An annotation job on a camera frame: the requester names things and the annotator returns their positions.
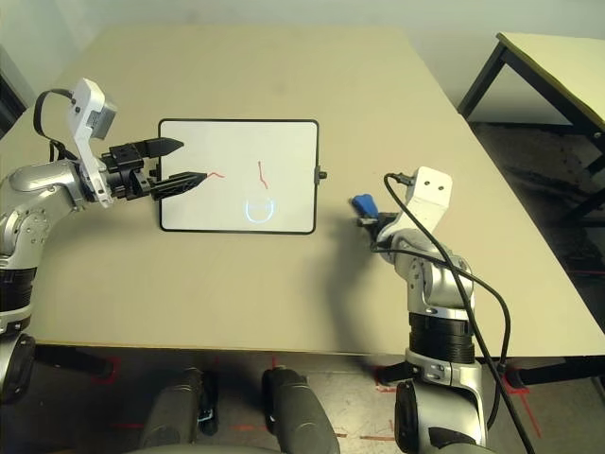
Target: black cable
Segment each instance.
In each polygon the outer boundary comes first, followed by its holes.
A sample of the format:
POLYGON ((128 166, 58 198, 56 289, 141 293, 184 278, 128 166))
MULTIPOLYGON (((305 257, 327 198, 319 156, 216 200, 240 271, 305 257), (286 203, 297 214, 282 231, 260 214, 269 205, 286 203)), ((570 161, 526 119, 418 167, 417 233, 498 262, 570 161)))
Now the black cable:
POLYGON ((404 203, 401 201, 401 199, 399 199, 399 197, 397 196, 397 194, 395 193, 395 191, 393 190, 393 188, 390 185, 389 178, 392 178, 393 180, 395 180, 396 182, 399 183, 400 177, 394 173, 388 173, 387 175, 385 175, 385 177, 383 179, 385 187, 387 188, 389 194, 393 197, 393 199, 395 200, 397 205, 399 205, 399 207, 402 209, 402 211, 404 213, 406 213, 406 215, 411 219, 411 221, 416 225, 416 227, 418 227, 418 229, 437 248, 437 250, 440 252, 441 256, 443 257, 443 260, 445 261, 447 268, 452 273, 452 276, 454 277, 454 280, 456 281, 456 287, 458 288, 458 292, 460 293, 460 297, 462 298, 462 302, 464 303, 464 308, 465 308, 467 316, 469 318, 469 323, 471 324, 471 327, 473 328, 473 331, 474 331, 474 334, 476 337, 476 341, 479 344, 479 349, 481 350, 481 354, 485 358, 485 362, 488 365, 490 372, 492 373, 492 377, 493 377, 493 380, 495 381, 496 389, 500 392, 500 395, 502 396, 502 400, 504 400, 504 403, 506 404, 507 409, 509 409, 510 418, 512 419, 512 422, 514 423, 515 428, 517 429, 517 432, 519 433, 519 437, 521 438, 521 441, 523 442, 523 446, 525 447, 526 452, 528 454, 534 454, 535 451, 533 449, 533 446, 531 445, 531 441, 529 440, 529 437, 527 436, 526 430, 523 427, 521 420, 519 419, 519 415, 517 414, 515 407, 512 405, 512 401, 510 400, 510 397, 507 394, 506 389, 504 388, 504 384, 502 383, 500 375, 499 375, 496 367, 493 364, 492 356, 490 355, 490 351, 489 351, 485 341, 483 340, 483 336, 481 335, 481 331, 479 330, 479 326, 475 319, 475 313, 473 312, 473 307, 471 306, 471 300, 469 299, 469 296, 466 293, 464 286, 462 285, 462 281, 460 280, 460 275, 458 273, 457 267, 454 265, 449 254, 443 248, 443 246, 439 243, 439 241, 428 230, 426 230, 426 228, 423 226, 423 224, 419 220, 416 219, 416 217, 409 211, 409 209, 407 209, 407 207, 404 205, 404 203))
MULTIPOLYGON (((406 254, 406 255, 412 255, 414 257, 422 258, 428 262, 447 267, 447 263, 444 260, 441 260, 440 258, 437 258, 437 257, 433 257, 432 255, 426 255, 424 253, 417 253, 415 251, 408 251, 405 249, 380 249, 375 246, 371 247, 371 251, 373 253, 402 253, 402 254, 406 254)), ((484 289, 486 289, 489 293, 491 293, 493 295, 493 297, 496 299, 498 304, 500 304, 500 307, 502 309, 502 315, 504 316, 504 335, 502 336, 502 348, 500 350, 500 358, 498 360, 497 368, 498 368, 498 373, 500 375, 502 375, 502 374, 504 374, 504 372, 506 370, 507 353, 509 351, 509 342, 510 342, 509 307, 507 306, 506 302, 504 301, 504 298, 502 298, 502 295, 500 295, 500 293, 498 293, 495 289, 493 289, 493 287, 491 287, 485 281, 483 281, 483 280, 479 279, 478 277, 476 277, 475 275, 463 270, 462 268, 456 267, 456 270, 458 271, 458 274, 460 274, 462 277, 465 277, 466 279, 476 282, 477 284, 482 286, 484 289)), ((495 417, 498 414, 499 406, 500 406, 500 392, 498 391, 498 389, 496 387, 495 393, 493 396, 492 411, 490 411, 490 417, 488 418, 488 422, 487 422, 488 428, 492 428, 493 423, 495 422, 495 417)))
POLYGON ((53 88, 51 90, 46 90, 45 92, 40 93, 40 95, 36 98, 36 104, 34 106, 34 130, 42 137, 48 139, 48 144, 50 148, 50 155, 48 157, 48 162, 52 163, 55 160, 55 149, 58 153, 58 159, 71 159, 76 160, 78 157, 69 151, 65 145, 52 137, 45 134, 44 129, 42 127, 42 107, 44 104, 44 100, 49 94, 61 95, 68 99, 72 98, 72 92, 69 90, 63 90, 62 88, 53 88))

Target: beige table top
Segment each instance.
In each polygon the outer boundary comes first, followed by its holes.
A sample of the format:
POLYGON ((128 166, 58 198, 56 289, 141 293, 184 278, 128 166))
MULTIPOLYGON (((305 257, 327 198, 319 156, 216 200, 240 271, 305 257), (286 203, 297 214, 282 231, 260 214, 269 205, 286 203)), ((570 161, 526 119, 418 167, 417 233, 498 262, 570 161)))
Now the beige table top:
MULTIPOLYGON (((436 234, 507 299, 510 354, 605 353, 605 336, 554 255, 401 30, 120 27, 56 86, 80 77, 118 105, 97 153, 155 136, 164 117, 315 118, 329 178, 311 236, 166 233, 148 199, 65 219, 36 278, 29 331, 39 341, 403 353, 406 284, 369 253, 347 199, 369 192, 394 210, 382 175, 431 166, 454 178, 436 234)), ((49 100, 44 116, 63 139, 65 108, 49 100)), ((31 116, 0 142, 4 174, 47 159, 31 116)), ((476 313, 496 354, 502 316, 485 291, 476 313)))
POLYGON ((527 33, 497 38, 605 131, 605 41, 527 33))

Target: whiteboard frame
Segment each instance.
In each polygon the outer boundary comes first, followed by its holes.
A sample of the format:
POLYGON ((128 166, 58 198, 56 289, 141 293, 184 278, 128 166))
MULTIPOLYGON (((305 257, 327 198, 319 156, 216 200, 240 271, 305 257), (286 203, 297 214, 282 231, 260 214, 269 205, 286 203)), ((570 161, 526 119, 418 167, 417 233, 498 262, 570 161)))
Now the whiteboard frame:
MULTIPOLYGON (((164 227, 162 224, 162 200, 160 200, 160 209, 159 209, 159 221, 160 228, 165 232, 191 232, 191 233, 213 233, 213 234, 261 234, 261 235, 311 235, 315 232, 317 227, 317 217, 318 217, 318 186, 320 185, 320 123, 314 118, 296 118, 296 119, 287 119, 287 118, 163 118, 158 123, 158 137, 162 137, 162 124, 168 121, 204 121, 204 122, 241 122, 241 123, 314 123, 317 128, 317 137, 315 144, 315 181, 314 181, 314 191, 313 191, 313 225, 311 230, 305 232, 284 232, 284 231, 272 231, 272 230, 199 230, 199 229, 169 229, 164 227)), ((161 180, 162 175, 162 157, 158 158, 157 165, 157 175, 158 179, 161 180)))

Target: whiteboard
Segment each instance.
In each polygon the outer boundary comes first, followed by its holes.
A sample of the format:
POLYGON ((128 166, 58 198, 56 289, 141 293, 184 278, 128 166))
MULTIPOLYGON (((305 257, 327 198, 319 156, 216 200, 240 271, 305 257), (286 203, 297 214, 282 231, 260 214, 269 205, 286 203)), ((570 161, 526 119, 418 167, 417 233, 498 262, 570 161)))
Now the whiteboard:
POLYGON ((314 120, 165 119, 161 137, 184 143, 160 176, 207 173, 160 201, 167 231, 310 234, 315 230, 319 125, 314 120))

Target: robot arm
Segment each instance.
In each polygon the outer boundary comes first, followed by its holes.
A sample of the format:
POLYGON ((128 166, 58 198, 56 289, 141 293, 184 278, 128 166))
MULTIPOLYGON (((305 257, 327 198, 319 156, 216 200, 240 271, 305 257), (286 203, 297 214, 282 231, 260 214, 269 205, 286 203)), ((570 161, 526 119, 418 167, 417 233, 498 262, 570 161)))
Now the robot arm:
MULTIPOLYGON (((400 180, 407 184, 406 207, 432 232, 448 208, 451 178, 420 167, 413 177, 401 175, 400 180)), ((381 214, 368 195, 357 196, 352 203, 360 224, 407 282, 411 332, 406 361, 397 375, 404 379, 395 404, 397 445, 411 453, 488 451, 481 368, 475 361, 472 329, 452 273, 427 259, 389 252, 441 259, 405 213, 381 214)), ((462 257, 448 253, 455 264, 468 270, 462 257)), ((473 283, 462 282, 473 302, 473 283)))
MULTIPOLYGON (((205 173, 184 172, 156 182, 143 174, 144 159, 164 156, 183 143, 168 138, 111 147, 100 159, 89 140, 103 138, 115 115, 98 86, 82 79, 70 94, 67 122, 80 159, 15 170, 0 183, 0 401, 25 391, 33 339, 23 330, 32 312, 30 295, 43 246, 52 228, 71 213, 114 199, 155 200, 178 195, 200 184, 205 173)), ((42 102, 37 102, 40 109, 42 102)), ((36 130, 41 133, 40 124, 36 130)))

